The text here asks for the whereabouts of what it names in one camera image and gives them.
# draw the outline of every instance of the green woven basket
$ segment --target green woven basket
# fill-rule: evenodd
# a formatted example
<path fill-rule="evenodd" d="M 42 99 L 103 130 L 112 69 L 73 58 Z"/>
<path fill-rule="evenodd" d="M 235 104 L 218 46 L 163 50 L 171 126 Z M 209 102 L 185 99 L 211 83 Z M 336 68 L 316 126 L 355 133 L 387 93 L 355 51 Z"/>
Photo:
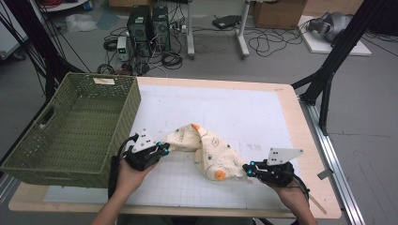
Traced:
<path fill-rule="evenodd" d="M 140 101 L 134 77 L 69 73 L 0 170 L 28 184 L 107 188 Z"/>

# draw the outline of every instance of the label on basket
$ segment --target label on basket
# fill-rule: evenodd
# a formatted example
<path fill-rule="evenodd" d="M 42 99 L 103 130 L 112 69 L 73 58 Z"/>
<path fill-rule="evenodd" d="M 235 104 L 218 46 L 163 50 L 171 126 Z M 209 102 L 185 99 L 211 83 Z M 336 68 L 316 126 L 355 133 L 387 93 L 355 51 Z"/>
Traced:
<path fill-rule="evenodd" d="M 115 85 L 114 79 L 106 79 L 106 78 L 93 78 L 94 83 L 96 84 L 113 84 Z"/>

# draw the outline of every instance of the cream cloth with orange print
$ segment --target cream cloth with orange print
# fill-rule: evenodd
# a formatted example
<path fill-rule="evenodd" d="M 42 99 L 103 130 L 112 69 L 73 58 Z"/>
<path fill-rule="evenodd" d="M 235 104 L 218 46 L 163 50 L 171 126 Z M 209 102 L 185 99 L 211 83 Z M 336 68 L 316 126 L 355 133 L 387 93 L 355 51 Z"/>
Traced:
<path fill-rule="evenodd" d="M 180 127 L 167 135 L 163 143 L 170 143 L 170 151 L 194 151 L 194 163 L 209 180 L 242 177 L 245 163 L 225 140 L 195 124 Z"/>

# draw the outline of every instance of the white triangular bracket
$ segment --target white triangular bracket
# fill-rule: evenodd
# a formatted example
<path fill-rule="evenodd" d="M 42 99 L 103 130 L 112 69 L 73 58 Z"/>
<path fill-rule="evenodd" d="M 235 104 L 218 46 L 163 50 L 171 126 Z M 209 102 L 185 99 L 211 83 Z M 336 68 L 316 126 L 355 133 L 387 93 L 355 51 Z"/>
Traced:
<path fill-rule="evenodd" d="M 155 139 L 153 139 L 144 129 L 140 134 L 135 142 L 134 147 L 132 147 L 131 152 L 137 153 L 143 151 L 149 147 L 156 145 Z"/>
<path fill-rule="evenodd" d="M 294 148 L 271 148 L 268 155 L 267 165 L 281 165 L 304 153 L 302 149 Z"/>

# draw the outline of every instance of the cardboard box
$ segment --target cardboard box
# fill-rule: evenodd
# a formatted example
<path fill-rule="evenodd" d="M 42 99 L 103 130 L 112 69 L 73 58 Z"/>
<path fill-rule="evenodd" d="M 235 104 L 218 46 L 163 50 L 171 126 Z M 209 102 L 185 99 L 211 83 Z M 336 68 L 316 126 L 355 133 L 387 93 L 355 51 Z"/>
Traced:
<path fill-rule="evenodd" d="M 253 19 L 256 27 L 295 29 L 307 0 L 283 0 L 276 4 L 256 3 Z"/>
<path fill-rule="evenodd" d="M 308 0 L 303 15 L 319 17 L 327 11 L 354 15 L 362 3 L 363 0 Z"/>
<path fill-rule="evenodd" d="M 109 0 L 111 9 L 131 11 L 132 6 L 151 6 L 152 0 Z"/>

